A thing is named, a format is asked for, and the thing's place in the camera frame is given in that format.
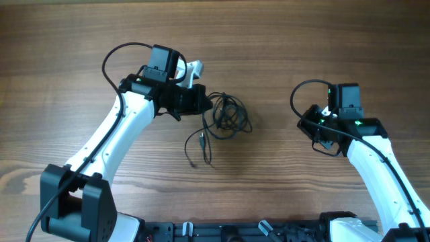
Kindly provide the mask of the black USB cable long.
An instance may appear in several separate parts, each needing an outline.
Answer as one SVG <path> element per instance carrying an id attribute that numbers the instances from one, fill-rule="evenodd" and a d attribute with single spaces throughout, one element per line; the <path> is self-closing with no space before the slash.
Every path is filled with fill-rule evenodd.
<path id="1" fill-rule="evenodd" d="M 240 132 L 252 133 L 253 131 L 248 110 L 239 98 L 225 92 L 212 92 L 208 95 L 208 99 L 213 104 L 211 109 L 212 123 L 208 123 L 205 116 L 206 111 L 204 111 L 202 113 L 202 127 L 191 133 L 184 144 L 185 157 L 193 168 L 196 168 L 197 165 L 187 153 L 188 142 L 193 136 L 199 135 L 204 163 L 212 166 L 212 147 L 209 136 L 216 140 L 231 140 Z"/>

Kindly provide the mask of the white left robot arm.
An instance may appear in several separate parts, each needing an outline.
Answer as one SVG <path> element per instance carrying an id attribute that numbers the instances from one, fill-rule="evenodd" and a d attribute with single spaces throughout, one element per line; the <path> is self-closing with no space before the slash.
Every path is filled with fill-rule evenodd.
<path id="1" fill-rule="evenodd" d="M 71 241 L 151 241 L 141 218 L 118 212 L 111 186 L 140 133 L 164 114 L 179 120 L 209 110 L 206 88 L 197 83 L 199 60 L 150 47 L 150 60 L 114 85 L 116 100 L 105 120 L 64 165 L 50 164 L 40 177 L 40 213 L 34 228 Z"/>

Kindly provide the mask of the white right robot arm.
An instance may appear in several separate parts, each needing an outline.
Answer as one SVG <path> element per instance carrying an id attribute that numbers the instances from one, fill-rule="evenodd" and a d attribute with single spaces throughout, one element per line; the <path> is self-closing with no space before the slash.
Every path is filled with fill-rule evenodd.
<path id="1" fill-rule="evenodd" d="M 298 114 L 297 127 L 320 144 L 320 153 L 348 158 L 360 174 L 382 223 L 379 234 L 350 212 L 320 216 L 325 241 L 428 241 L 429 209 L 400 167 L 388 133 L 377 118 L 365 118 L 359 85 L 326 82 L 328 105 Z"/>

